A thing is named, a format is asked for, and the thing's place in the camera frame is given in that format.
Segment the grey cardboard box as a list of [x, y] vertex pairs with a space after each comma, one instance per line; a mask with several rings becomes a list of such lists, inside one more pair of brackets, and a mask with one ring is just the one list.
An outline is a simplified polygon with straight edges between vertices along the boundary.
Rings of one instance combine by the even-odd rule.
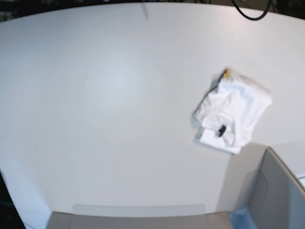
[[216, 211], [239, 229], [303, 229], [305, 188], [273, 148], [249, 144], [230, 157]]

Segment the white t-shirt with print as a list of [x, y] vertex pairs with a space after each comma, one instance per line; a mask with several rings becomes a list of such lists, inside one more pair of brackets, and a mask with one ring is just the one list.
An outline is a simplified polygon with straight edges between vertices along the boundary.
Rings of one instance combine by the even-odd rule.
[[251, 142], [256, 124], [271, 104], [271, 94], [265, 87], [226, 68], [192, 114], [200, 125], [196, 140], [239, 154]]

